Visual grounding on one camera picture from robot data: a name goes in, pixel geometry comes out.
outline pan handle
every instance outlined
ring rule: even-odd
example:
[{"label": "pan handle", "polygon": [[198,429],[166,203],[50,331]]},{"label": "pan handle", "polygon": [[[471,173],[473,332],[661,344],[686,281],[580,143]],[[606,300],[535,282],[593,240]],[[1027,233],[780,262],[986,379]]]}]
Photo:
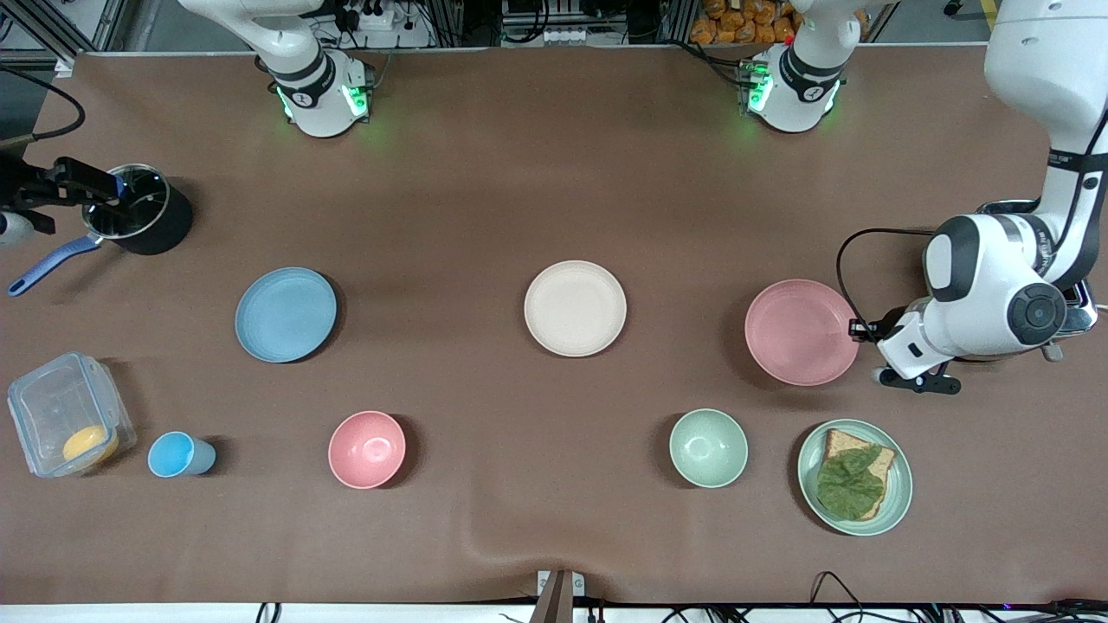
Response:
[{"label": "pan handle", "polygon": [[73,257],[75,255],[81,255],[82,253],[89,253],[90,251],[96,251],[100,248],[100,243],[104,238],[90,234],[88,236],[81,236],[75,241],[70,241],[62,246],[50,252],[50,255],[42,258],[41,262],[31,266],[31,268],[23,273],[23,276],[12,282],[8,286],[8,296],[19,296],[27,290],[31,289],[31,286],[42,280],[54,268],[62,265],[63,262]]}]

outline table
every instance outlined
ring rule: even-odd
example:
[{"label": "table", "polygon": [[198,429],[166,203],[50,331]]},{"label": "table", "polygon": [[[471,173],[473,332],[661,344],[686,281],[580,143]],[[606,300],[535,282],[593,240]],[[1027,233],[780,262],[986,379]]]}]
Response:
[{"label": "table", "polygon": [[[533,594],[552,566],[625,602],[804,601],[824,569],[874,602],[1105,594],[1108,334],[1060,365],[952,368],[954,398],[875,386],[872,347],[835,382],[784,387],[743,345],[753,296],[833,284],[850,233],[1036,196],[1045,133],[989,93],[983,54],[860,49],[803,135],[739,116],[676,50],[399,55],[372,122],[331,140],[284,123],[249,58],[82,57],[64,86],[89,122],[28,160],[152,164],[197,218],[171,253],[104,248],[0,303],[0,382],[80,350],[109,365],[140,436],[94,474],[40,480],[0,429],[2,599],[471,601]],[[51,96],[40,129],[71,115]],[[51,212],[59,235],[6,253],[3,283],[81,234]],[[923,241],[874,238],[847,279],[878,317],[923,293]],[[567,258],[611,269],[630,306],[583,360],[543,351],[521,314],[531,278]],[[244,353],[232,320],[280,266],[324,273],[342,307],[337,337],[284,366]],[[751,443],[722,490],[684,483],[665,449],[702,406]],[[408,431],[386,490],[327,468],[334,427],[363,409]],[[911,462],[912,509],[885,535],[832,533],[800,498],[800,441],[839,417]],[[174,429],[215,440],[215,474],[147,472]]]}]

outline slice of bread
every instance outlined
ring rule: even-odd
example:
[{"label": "slice of bread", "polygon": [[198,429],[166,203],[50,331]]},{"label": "slice of bread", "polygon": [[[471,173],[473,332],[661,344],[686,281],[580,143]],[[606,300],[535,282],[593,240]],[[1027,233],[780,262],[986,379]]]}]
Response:
[{"label": "slice of bread", "polygon": [[[823,460],[828,460],[831,457],[842,452],[843,450],[854,450],[869,448],[873,443],[854,437],[849,432],[843,432],[837,428],[832,428],[828,431],[828,448],[827,452],[823,455]],[[885,491],[889,490],[889,470],[893,467],[893,459],[896,458],[896,451],[890,448],[881,448],[881,453],[878,458],[870,464],[870,473],[876,476],[881,479],[881,483],[885,487]],[[859,521],[869,521],[878,515],[878,509],[881,508],[881,502],[885,500],[885,494],[881,494],[881,499],[878,500],[873,508],[869,512],[862,515]]]}]

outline pot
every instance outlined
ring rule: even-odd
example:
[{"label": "pot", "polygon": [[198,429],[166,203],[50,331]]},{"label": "pot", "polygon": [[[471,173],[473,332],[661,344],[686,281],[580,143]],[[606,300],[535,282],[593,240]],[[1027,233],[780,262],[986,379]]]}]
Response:
[{"label": "pot", "polygon": [[157,255],[185,238],[193,225],[193,206],[157,170],[124,164],[109,173],[122,183],[120,204],[82,207],[89,234],[50,252],[8,287],[8,296],[25,293],[69,258],[96,251],[104,241],[137,255]]}]

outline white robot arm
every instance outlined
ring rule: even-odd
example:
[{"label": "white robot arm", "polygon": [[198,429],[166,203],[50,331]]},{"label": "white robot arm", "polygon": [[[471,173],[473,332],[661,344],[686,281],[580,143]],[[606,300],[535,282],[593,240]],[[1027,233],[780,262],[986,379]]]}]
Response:
[{"label": "white robot arm", "polygon": [[179,0],[245,41],[277,82],[285,113],[311,136],[335,136],[368,119],[366,65],[325,51],[297,16],[324,0]]},{"label": "white robot arm", "polygon": [[783,132],[814,127],[831,110],[839,76],[861,40],[854,12],[871,1],[794,0],[804,23],[791,45],[776,43],[755,57],[766,73],[747,94],[747,110]]},{"label": "white robot arm", "polygon": [[931,296],[878,341],[904,379],[955,357],[1048,343],[1066,319],[1061,290],[1097,259],[1108,183],[1108,2],[1007,0],[985,78],[1049,134],[1043,194],[1026,202],[1029,211],[955,216],[936,229],[924,252]]}]

